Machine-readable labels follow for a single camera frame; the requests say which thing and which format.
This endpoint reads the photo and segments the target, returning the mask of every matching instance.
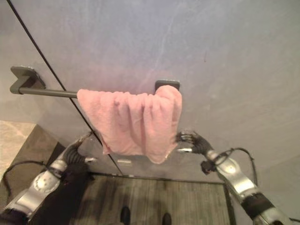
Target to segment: leg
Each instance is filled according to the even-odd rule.
[[[120,222],[124,225],[130,225],[130,209],[127,206],[122,208]]]
[[[172,224],[171,215],[169,213],[165,213],[163,217],[162,225],[171,225],[171,224]]]

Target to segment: floor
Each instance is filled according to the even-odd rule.
[[[16,135],[11,135],[11,138],[16,139]],[[13,155],[12,164],[24,160],[36,160],[47,162],[53,154],[53,150],[57,146],[57,141],[46,133],[40,126],[36,125],[26,138],[26,141],[20,146],[19,150]],[[13,199],[22,190],[29,187],[33,179],[40,173],[43,168],[35,164],[25,164],[15,167],[7,174],[10,187],[12,189]],[[8,193],[0,182],[0,210],[7,204]]]
[[[35,124],[0,120],[0,177],[32,132]]]
[[[222,184],[95,176],[70,224],[107,225],[131,209],[132,225],[159,225],[164,213],[173,225],[229,225]]]

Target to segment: gray wall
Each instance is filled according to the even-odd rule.
[[[34,68],[48,88],[61,90],[7,2],[0,0],[0,120],[36,123],[65,146],[90,131],[69,99],[10,93],[9,87],[16,81],[10,67],[20,65]],[[92,155],[101,156],[93,168],[119,173],[110,158],[101,155],[102,146],[93,136],[81,151],[88,149],[97,152]]]
[[[300,215],[291,210],[297,196],[265,185],[284,184],[291,174],[275,168],[300,155],[300,1],[12,2],[67,89],[153,93],[157,79],[180,80],[180,128],[197,130],[218,150],[249,149],[262,188]],[[47,70],[39,72],[51,83]],[[248,158],[233,157],[251,175]],[[125,174],[218,180],[200,172],[201,157],[173,153],[160,166],[121,158],[132,160],[120,165]],[[263,175],[269,170],[283,176]]]

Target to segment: wooden floor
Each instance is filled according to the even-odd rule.
[[[95,176],[73,225],[107,225],[119,221],[123,206],[132,225],[160,225],[164,213],[172,225],[229,225],[224,187],[164,180]]]

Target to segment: small white label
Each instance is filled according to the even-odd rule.
[[[128,159],[118,159],[117,162],[120,166],[132,166],[131,160]]]

